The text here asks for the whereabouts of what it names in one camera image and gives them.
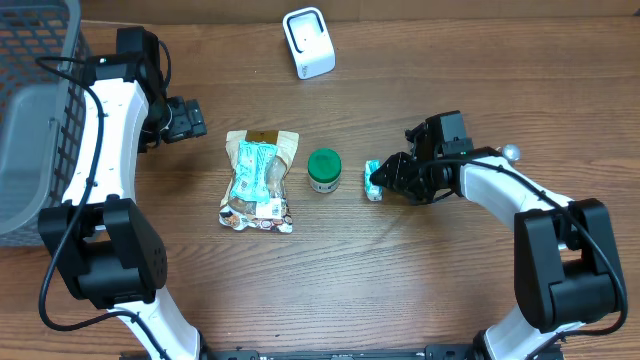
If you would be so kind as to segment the teal tissue pack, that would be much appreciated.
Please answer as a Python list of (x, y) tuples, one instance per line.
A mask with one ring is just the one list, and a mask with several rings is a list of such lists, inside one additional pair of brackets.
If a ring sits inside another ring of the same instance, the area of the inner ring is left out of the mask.
[(364, 191), (366, 197), (372, 202), (378, 202), (383, 199), (383, 188), (375, 185), (371, 181), (371, 175), (380, 168), (380, 161), (367, 160), (364, 166)]

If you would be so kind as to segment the teal wipes packet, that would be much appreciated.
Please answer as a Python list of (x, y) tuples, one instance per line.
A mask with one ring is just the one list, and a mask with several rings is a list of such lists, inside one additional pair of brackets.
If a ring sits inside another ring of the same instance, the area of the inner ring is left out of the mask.
[(245, 202), (266, 203), (270, 199), (267, 171), (277, 154), (277, 146), (241, 140), (238, 146), (231, 196)]

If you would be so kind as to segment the yellow dish soap bottle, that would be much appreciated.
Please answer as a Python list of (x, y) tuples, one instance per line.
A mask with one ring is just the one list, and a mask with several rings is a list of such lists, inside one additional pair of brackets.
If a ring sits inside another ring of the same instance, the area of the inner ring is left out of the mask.
[(515, 144), (507, 144), (501, 149), (502, 156), (509, 162), (518, 162), (521, 158), (521, 150)]

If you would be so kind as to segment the green lid jar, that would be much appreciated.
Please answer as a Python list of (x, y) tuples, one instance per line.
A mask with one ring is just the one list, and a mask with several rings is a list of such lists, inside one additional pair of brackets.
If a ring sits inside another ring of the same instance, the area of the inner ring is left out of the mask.
[(341, 179), (341, 157), (333, 149), (317, 149), (309, 156), (307, 172), (311, 188), (314, 191), (319, 193), (333, 192), (338, 188)]

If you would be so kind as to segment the brown snack pouch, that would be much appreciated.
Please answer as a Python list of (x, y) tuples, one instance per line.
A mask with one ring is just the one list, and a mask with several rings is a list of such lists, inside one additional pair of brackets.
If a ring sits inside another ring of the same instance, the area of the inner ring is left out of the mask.
[[(267, 171), (267, 186), (270, 199), (266, 203), (245, 202), (231, 196), (239, 142), (268, 143), (277, 146), (277, 154)], [(225, 149), (230, 160), (232, 176), (218, 213), (221, 225), (236, 231), (247, 228), (290, 233), (293, 220), (290, 214), (284, 179), (295, 158), (299, 135), (283, 130), (235, 130), (226, 135)]]

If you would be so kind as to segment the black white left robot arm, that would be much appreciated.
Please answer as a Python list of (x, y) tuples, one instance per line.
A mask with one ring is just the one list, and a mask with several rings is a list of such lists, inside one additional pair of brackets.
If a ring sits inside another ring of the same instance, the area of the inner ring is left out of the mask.
[[(80, 77), (67, 78), (86, 100), (78, 162), (61, 205), (38, 216), (51, 255), (38, 300), (41, 320), (69, 332), (118, 318), (147, 359), (210, 359), (204, 336), (169, 293), (164, 243), (135, 201), (138, 155), (206, 134), (199, 105), (167, 95), (169, 51), (141, 26), (118, 29), (115, 53), (79, 64)], [(51, 320), (46, 298), (55, 273), (101, 315), (71, 325)]]

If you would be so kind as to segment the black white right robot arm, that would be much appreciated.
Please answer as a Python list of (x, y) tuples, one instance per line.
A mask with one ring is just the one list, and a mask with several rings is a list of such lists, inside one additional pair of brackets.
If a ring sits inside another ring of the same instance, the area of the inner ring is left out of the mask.
[(569, 337), (601, 337), (626, 322), (628, 296), (606, 206), (573, 200), (513, 164), (520, 150), (477, 148), (458, 111), (425, 119), (404, 136), (411, 148), (364, 167), (367, 197), (385, 189), (414, 205), (451, 195), (475, 203), (514, 235), (515, 307), (469, 344), (431, 344), (427, 359), (561, 359)]

